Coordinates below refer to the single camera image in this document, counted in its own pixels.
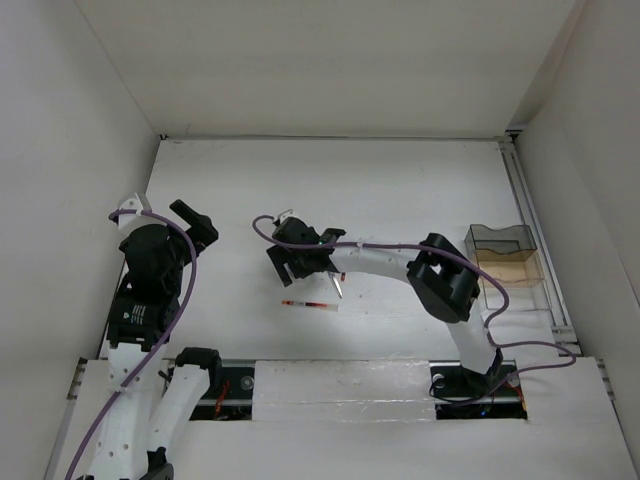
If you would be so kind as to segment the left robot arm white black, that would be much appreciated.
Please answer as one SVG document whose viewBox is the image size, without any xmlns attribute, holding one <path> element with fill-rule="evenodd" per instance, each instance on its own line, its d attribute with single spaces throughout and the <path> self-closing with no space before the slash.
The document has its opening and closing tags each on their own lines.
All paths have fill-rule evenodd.
<svg viewBox="0 0 640 480">
<path fill-rule="evenodd" d="M 129 198 L 109 216 L 124 239 L 125 272 L 106 328 L 109 398 L 88 428 L 66 478 L 89 446 L 95 448 L 86 479 L 172 479 L 178 439 L 203 396 L 222 387 L 220 354 L 187 347 L 164 376 L 161 364 L 171 334 L 191 299 L 197 260 L 219 233 L 211 219 L 181 200 L 170 206 L 186 227 Z"/>
</svg>

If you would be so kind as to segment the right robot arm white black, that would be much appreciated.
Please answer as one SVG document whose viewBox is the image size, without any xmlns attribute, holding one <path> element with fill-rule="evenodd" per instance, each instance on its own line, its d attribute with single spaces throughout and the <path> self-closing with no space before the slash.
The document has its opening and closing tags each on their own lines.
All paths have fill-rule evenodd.
<svg viewBox="0 0 640 480">
<path fill-rule="evenodd" d="M 273 224 L 267 255 L 284 286 L 316 273 L 359 273 L 406 283 L 424 310 L 447 325 L 468 395 L 487 395 L 496 388 L 503 355 L 489 340 L 477 309 L 478 268 L 444 236 L 431 233 L 418 244 L 349 240 L 343 229 L 319 234 L 290 211 Z"/>
</svg>

